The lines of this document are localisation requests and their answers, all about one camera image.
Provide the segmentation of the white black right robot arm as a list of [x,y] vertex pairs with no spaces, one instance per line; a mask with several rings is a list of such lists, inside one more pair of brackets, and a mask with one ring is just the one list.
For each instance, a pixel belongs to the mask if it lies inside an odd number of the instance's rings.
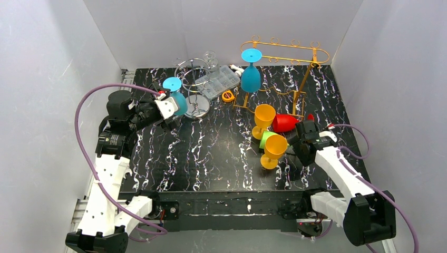
[[299,210],[321,213],[343,227],[351,244],[361,246],[396,236],[393,196],[379,193],[344,158],[332,131],[319,131],[314,120],[296,123],[288,140],[302,165],[316,164],[338,187],[343,199],[328,190],[307,190]]

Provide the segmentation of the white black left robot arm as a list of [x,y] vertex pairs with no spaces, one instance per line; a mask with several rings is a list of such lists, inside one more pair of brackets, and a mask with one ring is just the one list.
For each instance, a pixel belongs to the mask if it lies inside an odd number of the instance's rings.
[[129,164],[137,132],[153,124],[175,127],[177,116],[187,111],[185,97],[159,91],[139,105],[132,93],[118,90],[106,104],[108,116],[100,126],[95,160],[88,160],[95,178],[85,212],[65,244],[75,252],[125,252],[129,234],[154,211],[150,193],[138,193],[123,207],[118,203],[122,180],[131,173]]

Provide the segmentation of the blue plastic goblet back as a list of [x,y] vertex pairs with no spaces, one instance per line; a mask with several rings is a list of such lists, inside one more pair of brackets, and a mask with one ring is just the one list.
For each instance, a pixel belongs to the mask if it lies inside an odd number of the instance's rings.
[[262,53],[256,48],[249,48],[241,53],[241,58],[249,63],[241,76],[241,88],[248,93],[257,92],[261,87],[259,70],[254,66],[262,58]]

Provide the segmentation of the clear glass wine glass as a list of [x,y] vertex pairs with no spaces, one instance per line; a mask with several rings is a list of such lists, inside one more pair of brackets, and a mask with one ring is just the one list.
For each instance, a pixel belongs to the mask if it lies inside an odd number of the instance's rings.
[[208,76],[210,77],[210,79],[216,79],[220,74],[220,66],[216,57],[216,53],[214,51],[206,51],[203,54],[203,60],[206,61],[209,66]]

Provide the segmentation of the blue plastic goblet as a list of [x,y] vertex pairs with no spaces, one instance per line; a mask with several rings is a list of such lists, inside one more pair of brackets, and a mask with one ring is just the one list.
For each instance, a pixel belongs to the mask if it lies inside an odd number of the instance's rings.
[[261,87],[259,70],[254,66],[262,58],[262,53],[256,48],[249,48],[241,53],[241,58],[249,63],[241,76],[241,88],[248,93],[257,92]]
[[187,112],[187,101],[183,94],[179,92],[182,87],[182,81],[178,77],[169,77],[163,81],[162,87],[170,90],[170,96],[173,97],[179,107],[174,115],[184,115]]

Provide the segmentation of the chrome spiral glass rack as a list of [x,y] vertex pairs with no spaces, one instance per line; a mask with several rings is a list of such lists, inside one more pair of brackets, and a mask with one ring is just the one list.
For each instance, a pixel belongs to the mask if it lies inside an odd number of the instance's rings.
[[199,58],[180,61],[175,68],[174,76],[182,82],[187,91],[186,118],[197,121],[203,119],[211,109],[210,100],[200,93],[200,88],[206,90],[206,83],[211,82],[207,74],[210,73],[209,64]]

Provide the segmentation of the red plastic goblet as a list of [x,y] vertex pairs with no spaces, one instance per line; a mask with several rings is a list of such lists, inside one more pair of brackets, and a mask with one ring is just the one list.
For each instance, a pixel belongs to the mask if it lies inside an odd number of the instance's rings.
[[272,122],[272,130],[276,133],[285,133],[292,130],[316,130],[317,126],[314,122],[314,118],[311,116],[305,120],[299,120],[289,114],[277,114]]

